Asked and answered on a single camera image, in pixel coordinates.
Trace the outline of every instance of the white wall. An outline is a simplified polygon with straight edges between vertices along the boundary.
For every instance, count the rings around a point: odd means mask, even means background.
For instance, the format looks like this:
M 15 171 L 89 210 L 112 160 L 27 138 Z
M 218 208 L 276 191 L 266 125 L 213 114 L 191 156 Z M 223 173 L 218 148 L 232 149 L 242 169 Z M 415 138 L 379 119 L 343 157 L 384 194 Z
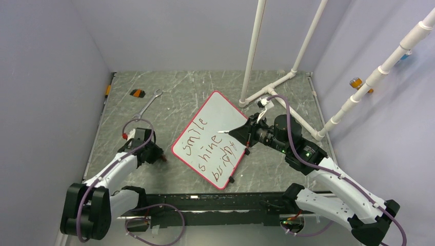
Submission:
M 110 72 L 70 0 L 5 0 L 0 76 L 0 244 L 53 245 Z
M 72 1 L 112 71 L 246 67 L 257 1 Z M 350 2 L 329 1 L 300 70 L 314 70 Z M 253 68 L 289 70 L 319 3 L 267 1 Z
M 380 65 L 435 3 L 355 0 L 314 71 L 326 119 L 355 92 L 348 84 Z M 397 64 L 372 95 L 330 132 L 339 165 L 367 189 L 401 205 L 408 245 L 434 245 L 435 34 Z M 392 225 L 386 243 L 401 245 Z

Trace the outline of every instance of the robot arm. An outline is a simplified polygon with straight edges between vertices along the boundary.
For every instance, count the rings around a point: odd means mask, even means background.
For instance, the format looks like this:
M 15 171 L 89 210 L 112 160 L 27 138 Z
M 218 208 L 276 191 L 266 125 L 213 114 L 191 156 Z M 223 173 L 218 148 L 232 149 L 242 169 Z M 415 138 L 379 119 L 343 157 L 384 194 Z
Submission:
M 229 131 L 228 134 L 247 147 L 260 142 L 285 154 L 285 160 L 292 168 L 321 182 L 342 201 L 330 200 L 294 183 L 283 194 L 286 206 L 294 210 L 302 209 L 325 216 L 350 230 L 353 236 L 363 244 L 379 245 L 389 229 L 391 219 L 375 208 L 372 202 L 344 178 L 353 181 L 369 194 L 377 203 L 376 205 L 388 211 L 393 217 L 396 216 L 400 206 L 394 200 L 384 201 L 373 195 L 350 178 L 327 156 L 325 151 L 302 137 L 302 127 L 291 117 L 290 132 L 299 157 L 318 167 L 334 170 L 340 173 L 340 176 L 301 163 L 290 148 L 287 116 L 278 116 L 271 127 L 266 124 L 266 119 L 261 119 L 261 116 L 259 113 L 251 115 L 243 126 Z
M 69 235 L 77 235 L 76 223 L 78 208 L 86 190 L 96 180 L 98 182 L 86 197 L 80 217 L 80 229 L 83 237 L 101 240 L 108 232 L 111 221 L 125 212 L 141 208 L 147 205 L 145 189 L 139 187 L 123 187 L 115 195 L 115 189 L 120 187 L 122 181 L 131 172 L 139 168 L 143 163 L 153 164 L 159 158 L 166 161 L 163 150 L 146 139 L 150 137 L 150 129 L 136 128 L 134 137 L 130 138 L 122 146 L 115 158 L 97 175 L 84 183 L 74 183 L 67 191 L 64 210 L 61 219 L 61 232 Z M 128 152 L 138 148 L 133 154 L 121 159 Z M 103 175 L 112 164 L 119 161 L 112 169 Z

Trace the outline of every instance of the wrench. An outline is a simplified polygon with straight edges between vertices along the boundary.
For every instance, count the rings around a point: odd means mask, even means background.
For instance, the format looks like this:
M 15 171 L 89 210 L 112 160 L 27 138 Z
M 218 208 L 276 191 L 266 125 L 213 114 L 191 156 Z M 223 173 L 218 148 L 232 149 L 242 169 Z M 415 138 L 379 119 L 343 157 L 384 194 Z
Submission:
M 155 90 L 155 91 L 152 93 L 152 97 L 148 100 L 147 104 L 145 104 L 145 106 L 144 106 L 144 107 L 139 111 L 139 113 L 137 113 L 137 114 L 135 114 L 135 115 L 133 116 L 133 119 L 134 119 L 134 118 L 142 119 L 142 115 L 144 114 L 145 110 L 147 110 L 148 107 L 151 105 L 151 103 L 152 103 L 156 98 L 158 98 L 159 96 L 161 96 L 162 94 L 163 94 L 163 91 L 162 91 L 162 90 L 160 90 L 160 89 Z

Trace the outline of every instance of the wire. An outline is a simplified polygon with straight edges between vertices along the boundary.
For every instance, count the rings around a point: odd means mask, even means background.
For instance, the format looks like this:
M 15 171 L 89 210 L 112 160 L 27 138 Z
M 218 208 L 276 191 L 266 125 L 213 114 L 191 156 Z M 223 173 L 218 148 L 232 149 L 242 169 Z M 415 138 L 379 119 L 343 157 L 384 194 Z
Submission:
M 299 212 L 294 216 L 294 217 L 290 217 L 290 218 L 288 218 L 287 220 L 295 220 L 300 214 L 302 213 L 302 209 L 301 210 L 299 210 Z
M 76 219 L 76 224 L 75 224 L 75 230 L 76 230 L 76 232 L 77 232 L 77 237 L 78 237 L 78 240 L 79 240 L 80 242 L 87 242 L 87 241 L 89 241 L 89 238 L 86 238 L 86 239 L 83 238 L 83 236 L 82 236 L 82 232 L 81 232 L 81 229 L 80 229 L 80 224 L 81 224 L 81 220 L 82 220 L 82 211 L 83 211 L 83 206 L 84 206 L 85 201 L 86 201 L 86 198 L 88 197 L 88 195 L 89 195 L 89 193 L 91 192 L 92 188 L 94 188 L 95 185 L 100 181 L 100 178 L 102 179 L 102 178 L 103 178 L 104 176 L 106 176 L 110 171 L 112 171 L 112 169 L 113 169 L 113 168 L 114 168 L 114 167 L 115 167 L 115 166 L 116 166 L 120 161 L 124 160 L 125 158 L 127 158 L 128 156 L 130 156 L 130 155 L 132 155 L 134 152 L 136 152 L 137 150 L 139 150 L 139 149 L 143 148 L 145 145 L 147 145 L 147 144 L 150 142 L 150 140 L 151 140 L 151 138 L 152 138 L 152 136 L 153 136 L 153 133 L 154 133 L 154 127 L 152 126 L 151 122 L 148 121 L 148 120 L 146 120 L 146 119 L 137 119 L 137 118 L 135 118 L 135 119 L 131 119 L 131 120 L 127 121 L 127 122 L 124 124 L 123 129 L 122 129 L 122 135 L 123 135 L 123 136 L 125 135 L 125 133 L 124 133 L 124 131 L 125 131 L 125 127 L 126 127 L 128 124 L 130 124 L 130 123 L 133 122 L 133 121 L 139 121 L 139 120 L 140 120 L 140 121 L 144 121 L 144 122 L 146 122 L 146 123 L 149 124 L 149 126 L 150 126 L 150 128 L 151 128 L 151 134 L 150 134 L 149 138 L 148 138 L 148 139 L 147 139 L 143 144 L 139 145 L 137 148 L 135 148 L 135 149 L 133 149 L 132 151 L 128 152 L 127 154 L 123 155 L 120 159 L 114 161 L 111 165 L 109 165 L 109 167 L 106 168 L 106 169 L 102 172 L 101 176 L 98 177 L 98 178 L 96 178 L 96 179 L 94 180 L 94 182 L 91 183 L 91 185 L 88 187 L 88 189 L 86 190 L 85 194 L 83 195 L 83 197 L 82 197 L 80 203 L 78 204 L 78 212 L 77 212 L 77 219 Z
M 328 173 L 334 174 L 335 176 L 340 177 L 341 173 L 336 172 L 335 170 L 331 170 L 329 168 L 325 168 L 325 167 L 321 167 L 321 166 L 317 166 L 314 164 L 311 164 L 309 162 L 306 162 L 304 159 L 302 159 L 299 154 L 296 152 L 296 148 L 294 147 L 294 143 L 293 143 L 293 139 L 291 137 L 291 125 L 290 125 L 290 105 L 288 103 L 288 100 L 286 97 L 281 96 L 281 95 L 273 95 L 267 98 L 267 100 L 271 100 L 272 98 L 281 98 L 285 104 L 286 104 L 286 110 L 287 110 L 287 135 L 288 135 L 288 140 L 290 143 L 290 148 L 294 154 L 294 156 L 296 157 L 296 159 L 298 159 L 301 163 L 303 163 L 306 166 L 309 166 L 311 168 L 314 169 L 320 169 L 323 171 L 326 171 Z M 344 181 L 348 182 L 349 184 L 351 184 L 353 187 L 355 187 L 355 189 L 357 189 L 361 194 L 363 194 L 363 196 L 365 196 L 367 198 L 367 200 L 369 200 L 372 204 L 375 204 L 376 201 L 373 200 L 373 198 L 371 198 L 359 185 L 357 185 L 355 182 L 353 182 L 351 179 L 349 179 L 348 177 L 343 177 L 342 178 Z M 383 209 L 381 206 L 378 206 L 378 209 L 382 211 L 382 213 L 384 213 L 389 219 L 391 219 L 391 221 L 394 222 L 394 224 L 396 224 L 397 228 L 399 229 L 400 233 L 402 234 L 402 246 L 406 246 L 406 234 L 405 234 L 405 230 L 403 229 L 403 227 L 399 224 L 399 222 L 385 209 Z
M 134 237 L 135 239 L 137 239 L 137 240 L 139 240 L 139 241 L 141 241 L 141 242 L 144 242 L 144 243 L 146 243 L 146 244 L 148 244 L 148 245 L 151 245 L 151 246 L 171 246 L 171 245 L 175 244 L 176 242 L 178 242 L 179 239 L 182 237 L 184 231 L 186 230 L 186 222 L 185 222 L 185 220 L 184 220 L 183 214 L 182 214 L 181 211 L 180 211 L 179 209 L 177 209 L 176 207 L 172 206 L 171 204 L 159 203 L 159 204 L 150 205 L 150 206 L 147 206 L 147 207 L 144 207 L 144 208 L 140 208 L 140 209 L 133 209 L 133 210 L 130 210 L 130 211 L 140 211 L 140 210 L 145 210 L 145 209 L 150 209 L 150 208 L 160 207 L 160 206 L 166 206 L 166 207 L 170 207 L 170 208 L 174 209 L 175 211 L 178 212 L 178 214 L 179 214 L 180 217 L 181 217 L 181 221 L 182 221 L 181 232 L 180 232 L 180 234 L 178 235 L 178 237 L 177 237 L 173 242 L 168 243 L 168 244 L 154 244 L 154 243 L 152 243 L 152 242 L 148 242 L 148 241 L 146 241 L 146 240 L 144 240 L 144 239 L 142 239 L 142 238 L 140 238 L 140 237 L 134 235 L 133 233 L 129 232 L 129 231 L 128 231 L 128 228 L 127 228 L 128 223 L 129 223 L 130 221 L 132 221 L 132 220 L 135 220 L 136 218 L 129 219 L 129 220 L 126 221 L 126 223 L 125 223 L 125 231 L 127 232 L 126 235 L 130 235 L 130 236 Z

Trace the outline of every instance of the gray marble floor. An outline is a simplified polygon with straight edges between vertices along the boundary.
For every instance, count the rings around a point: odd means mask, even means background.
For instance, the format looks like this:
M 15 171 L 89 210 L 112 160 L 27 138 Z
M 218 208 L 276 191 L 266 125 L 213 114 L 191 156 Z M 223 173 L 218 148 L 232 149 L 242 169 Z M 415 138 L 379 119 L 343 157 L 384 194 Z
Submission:
M 278 71 L 253 71 L 248 95 L 260 90 L 266 84 L 276 81 L 285 74 Z M 115 74 L 100 132 L 89 166 L 87 178 L 98 173 L 113 158 L 123 144 L 121 129 L 124 123 L 142 108 L 152 92 L 162 89 L 164 94 L 156 99 L 145 112 L 143 118 L 150 120 L 157 135 L 157 144 L 164 149 L 167 162 L 158 161 L 153 165 L 144 164 L 123 182 L 125 185 L 140 186 L 149 194 L 169 193 L 218 193 L 218 192 L 270 192 L 284 191 L 292 183 L 300 183 L 315 191 L 325 191 L 322 185 L 315 184 L 284 160 L 284 155 L 261 144 L 251 148 L 235 174 L 235 183 L 218 190 L 200 177 L 195 171 L 178 160 L 171 152 L 171 146 L 207 96 L 219 90 L 232 103 L 238 105 L 244 71 L 149 71 L 122 72 Z M 147 95 L 136 98 L 129 93 L 142 89 Z M 319 112 L 305 72 L 299 72 L 291 80 L 279 85 L 276 91 L 288 97 L 291 106 L 315 129 L 322 126 Z M 258 106 L 251 104 L 242 109 L 249 116 L 259 112 Z M 268 111 L 269 121 L 284 114 L 285 109 L 278 103 Z M 134 127 L 145 127 L 143 123 L 133 123 Z M 303 136 L 316 142 L 326 152 L 329 146 L 326 139 L 315 141 L 304 130 Z

